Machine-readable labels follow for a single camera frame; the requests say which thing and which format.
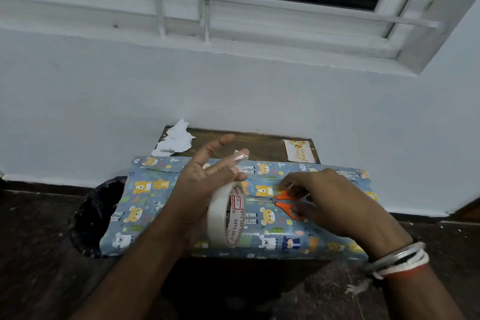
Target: white paper scrap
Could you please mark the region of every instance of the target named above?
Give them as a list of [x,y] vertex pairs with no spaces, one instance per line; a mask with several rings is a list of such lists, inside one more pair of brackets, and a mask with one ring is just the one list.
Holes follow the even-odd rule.
[[166,131],[167,136],[156,144],[152,151],[153,157],[171,156],[173,153],[185,152],[192,147],[195,137],[187,132],[188,122],[180,119],[173,127]]
[[291,162],[315,163],[314,154],[310,149],[310,143],[306,140],[283,140],[285,142],[286,155]]

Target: black trash bin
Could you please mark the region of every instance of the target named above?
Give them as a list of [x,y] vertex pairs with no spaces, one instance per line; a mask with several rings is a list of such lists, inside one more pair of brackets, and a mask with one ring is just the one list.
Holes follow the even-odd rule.
[[117,176],[94,188],[70,219],[70,240],[85,257],[100,258],[100,239],[123,194],[127,176]]

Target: dark tiled floor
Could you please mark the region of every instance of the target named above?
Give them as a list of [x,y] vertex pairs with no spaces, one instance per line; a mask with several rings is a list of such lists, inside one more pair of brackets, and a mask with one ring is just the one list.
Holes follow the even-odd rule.
[[[0,318],[65,319],[115,263],[80,256],[67,235],[77,196],[4,192],[0,198]],[[431,265],[468,319],[480,319],[480,226],[404,224],[425,241]],[[332,262],[278,299],[249,305],[232,297],[211,299],[229,309],[222,319],[387,319],[381,289],[358,296],[347,285],[363,280],[359,263]],[[212,308],[206,304],[199,309]],[[171,302],[159,297],[152,319],[175,319]]]

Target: wooden table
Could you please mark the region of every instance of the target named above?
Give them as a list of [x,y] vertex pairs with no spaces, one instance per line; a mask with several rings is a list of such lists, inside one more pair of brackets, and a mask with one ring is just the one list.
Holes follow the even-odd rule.
[[[162,137],[171,126],[166,126]],[[212,158],[223,158],[234,150],[248,148],[252,161],[285,162],[287,152],[284,139],[309,141],[316,163],[320,163],[311,139],[257,133],[227,132],[188,128],[196,138],[192,147],[173,156],[191,157],[208,141],[227,133],[235,133],[235,141],[222,147]],[[307,276],[315,273],[329,261],[313,259],[237,259],[237,258],[181,258],[172,269],[163,286],[165,296],[175,301],[188,296],[238,296],[262,303],[288,292]]]

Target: masking tape roll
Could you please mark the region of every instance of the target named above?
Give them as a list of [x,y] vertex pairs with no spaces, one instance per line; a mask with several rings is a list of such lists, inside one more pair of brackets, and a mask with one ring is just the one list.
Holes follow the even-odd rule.
[[213,247],[235,248],[242,233],[244,219],[245,194],[242,183],[234,181],[216,190],[207,212],[210,244]]

